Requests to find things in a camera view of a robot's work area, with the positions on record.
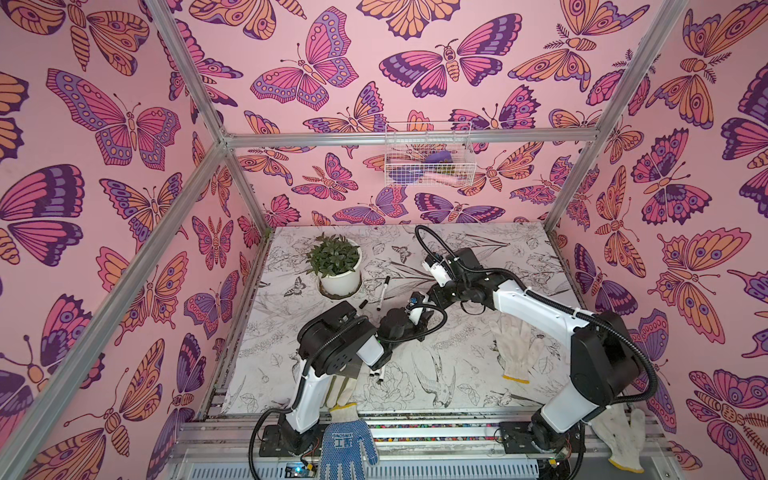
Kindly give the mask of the green potted plant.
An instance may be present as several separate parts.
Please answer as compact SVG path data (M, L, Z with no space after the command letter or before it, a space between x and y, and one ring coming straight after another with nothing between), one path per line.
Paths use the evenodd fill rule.
M362 254L360 247L343 235L321 234L306 257L309 272L325 278L354 271Z

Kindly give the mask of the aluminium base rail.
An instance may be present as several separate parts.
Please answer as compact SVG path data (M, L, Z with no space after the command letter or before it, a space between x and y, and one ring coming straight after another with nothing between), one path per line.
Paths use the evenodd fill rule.
M524 410L491 414L429 415L397 420L368 418L379 461L365 466L368 479L630 479L612 466L610 450L587 430L559 454L536 450L523 430ZM168 479L316 479L321 446L306 456L279 446L269 424L264 445L248 443L251 420L216 420L184 426L171 455Z

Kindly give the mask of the blue dotted glove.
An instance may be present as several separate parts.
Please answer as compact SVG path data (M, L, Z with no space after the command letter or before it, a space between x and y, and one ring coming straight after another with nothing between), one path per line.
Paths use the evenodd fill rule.
M365 464L375 466L379 454L368 424L359 418L357 405L337 405L322 440L317 479L364 480Z

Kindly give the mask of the white plant pot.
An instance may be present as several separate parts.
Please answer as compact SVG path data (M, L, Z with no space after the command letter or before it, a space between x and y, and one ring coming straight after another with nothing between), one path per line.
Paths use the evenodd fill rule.
M363 260L363 254L361 252L358 252L358 260L356 261L356 263L354 264L353 268L350 271L347 271L339 275L321 277L320 280L322 280L323 282L336 281L336 282L343 282L343 283L353 283L353 282L362 283L362 273L361 273L362 260Z

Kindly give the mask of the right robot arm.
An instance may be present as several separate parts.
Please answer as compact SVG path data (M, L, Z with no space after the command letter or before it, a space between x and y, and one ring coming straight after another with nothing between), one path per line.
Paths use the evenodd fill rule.
M537 332L567 348L567 383L532 415L528 425L537 450L555 452L571 432L583 432L603 413L621 413L625 405L657 393L659 379L651 361L630 338L617 311L570 307L536 292L508 269L482 265L469 248L451 249L425 225L416 226L414 234L426 254L423 267L435 282L427 300L410 307L440 316L432 327L421 324L418 338L440 331L453 305L473 303L503 316L496 347L508 380L520 382L527 374Z

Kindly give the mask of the white knit glove right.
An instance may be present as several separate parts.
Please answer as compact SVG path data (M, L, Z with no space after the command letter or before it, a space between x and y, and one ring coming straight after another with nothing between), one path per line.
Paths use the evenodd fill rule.
M632 408L627 413L623 404L611 405L592 419L589 425L610 449L609 462L614 467L635 474L644 472L640 463L646 440L643 410Z

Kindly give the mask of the grey white work glove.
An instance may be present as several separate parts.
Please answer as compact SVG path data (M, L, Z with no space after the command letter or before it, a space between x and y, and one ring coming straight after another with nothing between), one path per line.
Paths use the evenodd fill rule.
M332 410L353 404L352 397L357 387L362 365L349 364L340 373L333 376L325 406Z

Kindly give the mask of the white knit glove on table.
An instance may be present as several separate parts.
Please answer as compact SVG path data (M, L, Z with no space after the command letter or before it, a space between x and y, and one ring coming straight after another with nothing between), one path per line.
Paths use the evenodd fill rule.
M500 318L492 332L503 363L503 377L529 384L530 370L544 349L543 339L536 335L532 325L514 316Z

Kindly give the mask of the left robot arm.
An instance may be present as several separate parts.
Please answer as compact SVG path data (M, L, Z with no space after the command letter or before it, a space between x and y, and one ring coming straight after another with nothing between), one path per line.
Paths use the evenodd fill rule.
M259 433L266 420L276 416L289 452L301 455L320 444L318 479L364 479L363 464L375 466L379 462L367 423L353 412L349 419L335 420L324 431L319 430L321 409L334 377L351 364L381 369L397 346L424 340L442 329L447 320L443 307L413 297L406 306L389 310L379 326L347 301L308 321L297 335L301 362L290 402L283 408L266 409L252 430L247 453L251 477L261 477L256 467Z

